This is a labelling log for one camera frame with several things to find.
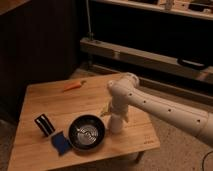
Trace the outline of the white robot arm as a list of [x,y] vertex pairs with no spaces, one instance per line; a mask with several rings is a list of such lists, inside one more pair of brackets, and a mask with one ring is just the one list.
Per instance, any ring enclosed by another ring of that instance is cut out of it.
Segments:
[[128,122],[128,107],[133,106],[213,147],[213,113],[145,93],[138,86],[139,78],[133,73],[107,83],[111,100],[102,116],[111,116],[109,125],[113,131],[119,132],[122,127],[112,121],[118,117]]

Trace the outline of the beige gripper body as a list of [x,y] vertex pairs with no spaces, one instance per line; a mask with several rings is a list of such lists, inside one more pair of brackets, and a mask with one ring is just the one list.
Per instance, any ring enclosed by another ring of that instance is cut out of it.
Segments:
[[100,112],[100,116],[106,116],[106,115],[118,115],[120,116],[124,121],[128,122],[129,118],[127,116],[128,113],[128,106],[120,106],[120,105],[114,105],[112,102],[109,102]]

